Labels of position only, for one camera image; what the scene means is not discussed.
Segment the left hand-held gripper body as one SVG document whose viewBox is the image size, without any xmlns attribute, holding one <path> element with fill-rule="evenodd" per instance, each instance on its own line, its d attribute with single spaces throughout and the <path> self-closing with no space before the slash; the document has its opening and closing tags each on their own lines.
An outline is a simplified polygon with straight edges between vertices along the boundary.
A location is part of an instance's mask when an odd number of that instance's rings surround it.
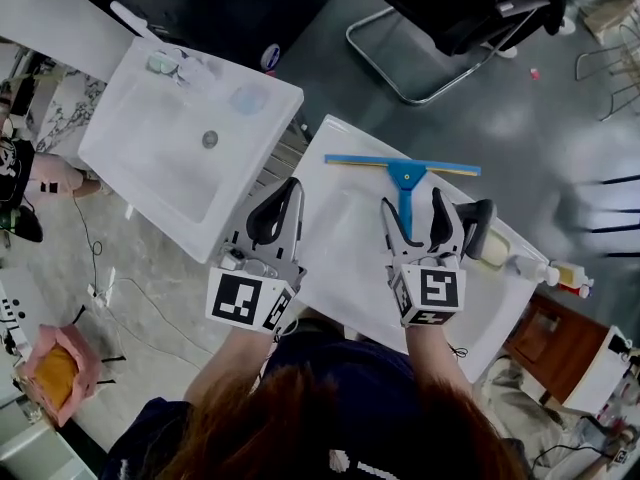
<svg viewBox="0 0 640 480">
<path fill-rule="evenodd" d="M 225 242 L 209 271 L 205 317 L 275 333 L 306 274 L 297 259 L 298 243 L 293 238 L 260 245 L 242 237 Z"/>
</svg>

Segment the black faucet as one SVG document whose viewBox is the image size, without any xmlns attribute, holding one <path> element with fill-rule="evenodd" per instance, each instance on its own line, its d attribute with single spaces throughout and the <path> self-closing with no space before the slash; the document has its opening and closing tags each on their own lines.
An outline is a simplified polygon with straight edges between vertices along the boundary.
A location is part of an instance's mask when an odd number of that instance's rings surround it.
<svg viewBox="0 0 640 480">
<path fill-rule="evenodd" d="M 497 216 L 497 209 L 490 199 L 456 204 L 455 209 L 464 231 L 463 253 L 479 260 L 489 230 Z"/>
</svg>

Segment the white sink basin, dark stand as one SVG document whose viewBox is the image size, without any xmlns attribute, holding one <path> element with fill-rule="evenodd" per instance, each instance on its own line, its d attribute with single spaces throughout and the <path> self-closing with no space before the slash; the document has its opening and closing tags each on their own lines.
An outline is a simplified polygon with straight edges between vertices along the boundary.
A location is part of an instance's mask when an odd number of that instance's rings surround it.
<svg viewBox="0 0 640 480">
<path fill-rule="evenodd" d="M 386 265 L 391 262 L 380 202 L 397 199 L 385 170 L 328 164 L 328 154 L 397 157 L 399 151 L 328 115 L 294 175 L 304 189 L 301 240 L 306 268 L 300 303 L 389 348 L 405 352 L 406 341 Z M 445 326 L 448 342 L 467 354 L 459 365 L 476 382 L 493 362 L 529 303 L 536 283 L 511 266 L 494 270 L 465 258 L 464 310 Z"/>
</svg>

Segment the person's dark blue clothing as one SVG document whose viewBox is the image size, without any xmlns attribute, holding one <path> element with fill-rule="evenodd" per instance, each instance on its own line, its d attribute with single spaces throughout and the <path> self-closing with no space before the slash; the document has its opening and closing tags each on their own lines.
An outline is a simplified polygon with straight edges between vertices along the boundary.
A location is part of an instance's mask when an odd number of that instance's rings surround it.
<svg viewBox="0 0 640 480">
<path fill-rule="evenodd" d="M 527 480 L 515 445 L 406 353 L 304 311 L 255 381 L 150 400 L 99 480 Z"/>
</svg>

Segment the white sink basin, chrome stand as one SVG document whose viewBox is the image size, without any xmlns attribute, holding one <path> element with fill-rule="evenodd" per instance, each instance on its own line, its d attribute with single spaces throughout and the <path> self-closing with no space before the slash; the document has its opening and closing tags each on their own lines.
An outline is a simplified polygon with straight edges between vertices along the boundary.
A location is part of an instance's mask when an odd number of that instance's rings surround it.
<svg viewBox="0 0 640 480">
<path fill-rule="evenodd" d="M 173 77 L 146 69 L 182 52 Z M 79 157 L 199 263 L 219 246 L 302 106 L 301 88 L 188 48 L 134 38 L 107 83 Z"/>
</svg>

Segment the black side chair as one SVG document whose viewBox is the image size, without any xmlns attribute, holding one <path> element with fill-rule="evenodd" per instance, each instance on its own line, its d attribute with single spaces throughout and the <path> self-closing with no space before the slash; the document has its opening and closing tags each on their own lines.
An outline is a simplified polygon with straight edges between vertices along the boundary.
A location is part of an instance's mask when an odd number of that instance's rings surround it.
<svg viewBox="0 0 640 480">
<path fill-rule="evenodd" d="M 640 173 L 569 186 L 558 207 L 569 239 L 600 258 L 640 260 Z"/>
</svg>

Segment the white tall panel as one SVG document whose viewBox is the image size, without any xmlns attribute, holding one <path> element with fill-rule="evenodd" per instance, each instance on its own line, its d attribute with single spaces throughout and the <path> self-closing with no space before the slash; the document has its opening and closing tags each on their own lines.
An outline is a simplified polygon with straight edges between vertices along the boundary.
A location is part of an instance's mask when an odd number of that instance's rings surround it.
<svg viewBox="0 0 640 480">
<path fill-rule="evenodd" d="M 107 82 L 134 34 L 88 0 L 0 0 L 0 37 Z"/>
</svg>

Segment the yellow liquid bottle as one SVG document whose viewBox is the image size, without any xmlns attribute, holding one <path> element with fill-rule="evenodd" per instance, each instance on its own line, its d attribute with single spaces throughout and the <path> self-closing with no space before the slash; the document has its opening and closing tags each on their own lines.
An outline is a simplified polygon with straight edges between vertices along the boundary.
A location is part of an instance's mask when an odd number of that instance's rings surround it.
<svg viewBox="0 0 640 480">
<path fill-rule="evenodd" d="M 554 260 L 550 266 L 559 272 L 558 284 L 570 289 L 579 289 L 583 286 L 592 287 L 594 280 L 586 274 L 585 268 L 573 263 Z"/>
</svg>

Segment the brown wooden cabinet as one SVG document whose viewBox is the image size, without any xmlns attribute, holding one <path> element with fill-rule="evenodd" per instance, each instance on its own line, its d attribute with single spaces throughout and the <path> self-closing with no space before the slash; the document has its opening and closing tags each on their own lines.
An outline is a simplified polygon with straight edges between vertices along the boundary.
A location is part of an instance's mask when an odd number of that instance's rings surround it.
<svg viewBox="0 0 640 480">
<path fill-rule="evenodd" d="M 551 397 L 564 403 L 608 331 L 603 324 L 534 294 L 504 346 Z"/>
</svg>

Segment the clear pump soap bottle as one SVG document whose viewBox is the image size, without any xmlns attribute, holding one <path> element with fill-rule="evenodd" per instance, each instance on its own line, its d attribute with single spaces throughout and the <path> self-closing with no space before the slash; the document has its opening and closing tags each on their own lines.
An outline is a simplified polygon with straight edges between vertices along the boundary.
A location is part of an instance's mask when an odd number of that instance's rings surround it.
<svg viewBox="0 0 640 480">
<path fill-rule="evenodd" d="M 538 259 L 514 255 L 509 260 L 509 264 L 515 268 L 518 275 L 537 284 L 546 283 L 553 287 L 558 284 L 560 279 L 560 272 L 557 268 Z"/>
</svg>

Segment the light grey fabric heap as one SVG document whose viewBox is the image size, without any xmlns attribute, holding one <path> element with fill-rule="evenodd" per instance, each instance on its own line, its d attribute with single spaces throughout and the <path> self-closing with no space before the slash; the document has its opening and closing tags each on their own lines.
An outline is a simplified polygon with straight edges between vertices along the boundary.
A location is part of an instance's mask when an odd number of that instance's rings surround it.
<svg viewBox="0 0 640 480">
<path fill-rule="evenodd" d="M 541 405 L 525 393 L 524 380 L 525 371 L 504 355 L 477 381 L 475 395 L 499 435 L 516 446 L 527 480 L 574 480 L 604 447 L 585 438 L 586 418 Z"/>
</svg>

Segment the black chair with chrome frame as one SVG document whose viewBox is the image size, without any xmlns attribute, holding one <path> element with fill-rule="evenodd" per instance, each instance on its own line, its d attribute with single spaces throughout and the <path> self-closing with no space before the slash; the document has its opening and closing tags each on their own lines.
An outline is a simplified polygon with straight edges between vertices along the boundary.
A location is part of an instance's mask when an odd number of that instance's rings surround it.
<svg viewBox="0 0 640 480">
<path fill-rule="evenodd" d="M 402 103 L 421 107 L 492 62 L 548 6 L 548 0 L 503 0 L 442 28 L 433 13 L 395 2 L 351 24 L 345 39 Z"/>
</svg>

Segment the marble patterned slab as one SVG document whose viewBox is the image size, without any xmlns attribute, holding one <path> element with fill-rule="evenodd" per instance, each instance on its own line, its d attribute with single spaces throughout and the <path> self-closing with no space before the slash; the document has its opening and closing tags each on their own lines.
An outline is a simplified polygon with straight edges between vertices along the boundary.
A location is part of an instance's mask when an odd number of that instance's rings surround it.
<svg viewBox="0 0 640 480">
<path fill-rule="evenodd" d="M 58 80 L 34 145 L 37 152 L 72 158 L 107 84 L 72 67 Z"/>
</svg>

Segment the white power strip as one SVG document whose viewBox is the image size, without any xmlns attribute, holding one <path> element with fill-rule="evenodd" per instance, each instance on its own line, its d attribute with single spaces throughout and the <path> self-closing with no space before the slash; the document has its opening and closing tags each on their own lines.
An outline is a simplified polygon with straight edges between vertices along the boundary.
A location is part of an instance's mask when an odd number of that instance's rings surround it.
<svg viewBox="0 0 640 480">
<path fill-rule="evenodd" d="M 99 288 L 95 284 L 89 284 L 87 292 L 91 298 L 91 301 L 100 308 L 107 308 L 110 306 L 113 288 L 116 284 L 117 269 L 112 267 L 109 271 L 107 283 L 104 287 Z"/>
</svg>

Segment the black tall cabinet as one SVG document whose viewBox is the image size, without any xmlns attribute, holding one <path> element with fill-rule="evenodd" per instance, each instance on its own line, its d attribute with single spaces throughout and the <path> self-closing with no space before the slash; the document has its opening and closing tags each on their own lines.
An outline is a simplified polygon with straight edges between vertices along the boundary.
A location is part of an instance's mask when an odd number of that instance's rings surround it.
<svg viewBox="0 0 640 480">
<path fill-rule="evenodd" d="M 328 0 L 89 0 L 118 2 L 160 39 L 263 72 L 284 54 Z"/>
</svg>

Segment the small white sink basin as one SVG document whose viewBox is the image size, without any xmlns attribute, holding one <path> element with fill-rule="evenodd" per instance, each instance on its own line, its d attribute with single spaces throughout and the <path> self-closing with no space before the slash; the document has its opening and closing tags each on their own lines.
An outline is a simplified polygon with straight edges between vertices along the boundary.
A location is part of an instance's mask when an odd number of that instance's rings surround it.
<svg viewBox="0 0 640 480">
<path fill-rule="evenodd" d="M 633 341 L 618 327 L 611 326 L 586 372 L 562 406 L 597 415 L 629 369 L 632 347 Z"/>
</svg>

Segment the person's right forearm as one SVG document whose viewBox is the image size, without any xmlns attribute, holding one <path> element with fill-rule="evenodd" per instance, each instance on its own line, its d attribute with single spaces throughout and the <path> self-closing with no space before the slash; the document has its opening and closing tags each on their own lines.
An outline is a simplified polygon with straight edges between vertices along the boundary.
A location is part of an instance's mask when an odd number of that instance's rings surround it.
<svg viewBox="0 0 640 480">
<path fill-rule="evenodd" d="M 421 388 L 447 385 L 472 397 L 472 385 L 460 368 L 441 326 L 411 325 L 405 328 L 405 337 L 414 376 Z"/>
</svg>

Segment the person's left forearm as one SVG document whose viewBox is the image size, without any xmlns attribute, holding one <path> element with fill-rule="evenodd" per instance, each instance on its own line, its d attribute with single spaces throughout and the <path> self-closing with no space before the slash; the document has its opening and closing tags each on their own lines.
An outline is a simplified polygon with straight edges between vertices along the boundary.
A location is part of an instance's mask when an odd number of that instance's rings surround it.
<svg viewBox="0 0 640 480">
<path fill-rule="evenodd" d="M 217 352 L 191 381 L 183 400 L 197 405 L 216 384 L 236 378 L 255 381 L 273 343 L 271 334 L 232 327 Z"/>
</svg>

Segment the blue squeegee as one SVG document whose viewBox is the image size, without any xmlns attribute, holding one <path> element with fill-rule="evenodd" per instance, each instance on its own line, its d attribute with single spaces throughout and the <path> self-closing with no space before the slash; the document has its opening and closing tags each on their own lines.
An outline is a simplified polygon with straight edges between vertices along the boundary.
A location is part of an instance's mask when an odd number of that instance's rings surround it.
<svg viewBox="0 0 640 480">
<path fill-rule="evenodd" d="M 478 166 L 407 158 L 326 154 L 327 164 L 361 165 L 384 168 L 398 189 L 398 215 L 408 237 L 412 237 L 412 193 L 428 171 L 448 172 L 464 176 L 481 175 Z"/>
</svg>

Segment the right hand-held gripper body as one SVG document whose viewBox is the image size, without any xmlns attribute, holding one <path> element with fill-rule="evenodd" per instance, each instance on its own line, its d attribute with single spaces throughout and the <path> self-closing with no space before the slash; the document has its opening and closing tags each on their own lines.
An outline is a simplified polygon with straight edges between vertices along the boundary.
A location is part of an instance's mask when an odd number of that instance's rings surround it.
<svg viewBox="0 0 640 480">
<path fill-rule="evenodd" d="M 442 326 L 464 309 L 466 272 L 452 253 L 413 260 L 393 255 L 387 273 L 404 328 Z"/>
</svg>

